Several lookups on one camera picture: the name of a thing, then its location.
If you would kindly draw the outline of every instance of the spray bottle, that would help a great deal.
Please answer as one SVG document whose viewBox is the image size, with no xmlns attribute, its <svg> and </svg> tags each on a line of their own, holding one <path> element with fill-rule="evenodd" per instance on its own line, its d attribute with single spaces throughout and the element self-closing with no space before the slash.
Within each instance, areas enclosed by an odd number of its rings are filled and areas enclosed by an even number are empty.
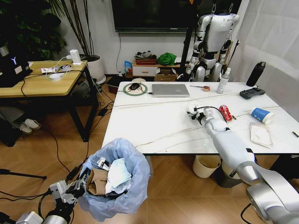
<svg viewBox="0 0 299 224">
<path fill-rule="evenodd" d="M 216 90 L 217 93 L 223 93 L 226 83 L 228 83 L 230 74 L 230 68 L 227 68 L 224 75 L 221 77 L 218 88 Z"/>
</svg>

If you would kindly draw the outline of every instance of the silver laptop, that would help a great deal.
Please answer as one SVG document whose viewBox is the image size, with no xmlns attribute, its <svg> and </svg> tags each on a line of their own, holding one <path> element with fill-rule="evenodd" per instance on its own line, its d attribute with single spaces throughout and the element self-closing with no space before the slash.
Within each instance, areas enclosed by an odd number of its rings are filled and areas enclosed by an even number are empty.
<svg viewBox="0 0 299 224">
<path fill-rule="evenodd" d="M 189 97 L 185 84 L 153 84 L 153 97 Z"/>
</svg>

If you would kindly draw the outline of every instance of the orange object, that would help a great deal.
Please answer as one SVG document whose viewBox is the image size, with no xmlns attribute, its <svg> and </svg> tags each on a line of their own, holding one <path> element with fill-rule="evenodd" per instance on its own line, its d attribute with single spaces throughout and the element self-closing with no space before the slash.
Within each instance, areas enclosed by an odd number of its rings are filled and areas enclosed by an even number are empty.
<svg viewBox="0 0 299 224">
<path fill-rule="evenodd" d="M 209 92 L 211 90 L 210 86 L 204 86 L 202 87 L 202 90 L 205 91 L 205 92 Z"/>
<path fill-rule="evenodd" d="M 222 113 L 222 115 L 224 116 L 225 120 L 231 121 L 233 119 L 227 106 L 222 105 L 221 107 L 219 107 L 219 110 Z"/>
</svg>

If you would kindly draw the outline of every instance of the television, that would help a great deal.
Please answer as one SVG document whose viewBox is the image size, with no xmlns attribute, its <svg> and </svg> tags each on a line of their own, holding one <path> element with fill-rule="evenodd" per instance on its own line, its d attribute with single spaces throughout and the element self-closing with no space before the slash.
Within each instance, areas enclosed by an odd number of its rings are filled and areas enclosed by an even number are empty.
<svg viewBox="0 0 299 224">
<path fill-rule="evenodd" d="M 120 33 L 184 33 L 191 18 L 190 0 L 112 0 L 115 31 Z M 237 14 L 242 0 L 234 0 Z M 232 0 L 218 0 L 216 14 L 228 13 Z M 213 0 L 202 0 L 199 17 L 211 14 Z"/>
</svg>

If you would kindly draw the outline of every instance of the shoe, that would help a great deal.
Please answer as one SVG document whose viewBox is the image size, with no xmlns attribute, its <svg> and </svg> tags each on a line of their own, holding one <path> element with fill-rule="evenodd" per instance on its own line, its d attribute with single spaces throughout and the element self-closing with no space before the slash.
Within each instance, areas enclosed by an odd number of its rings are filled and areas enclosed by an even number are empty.
<svg viewBox="0 0 299 224">
<path fill-rule="evenodd" d="M 33 130 L 38 130 L 41 128 L 41 125 L 36 120 L 31 120 L 29 118 L 25 120 L 24 124 Z"/>
<path fill-rule="evenodd" d="M 30 127 L 28 127 L 27 125 L 23 124 L 23 123 L 20 125 L 19 129 L 24 134 L 32 134 L 33 133 L 32 129 Z"/>
</svg>

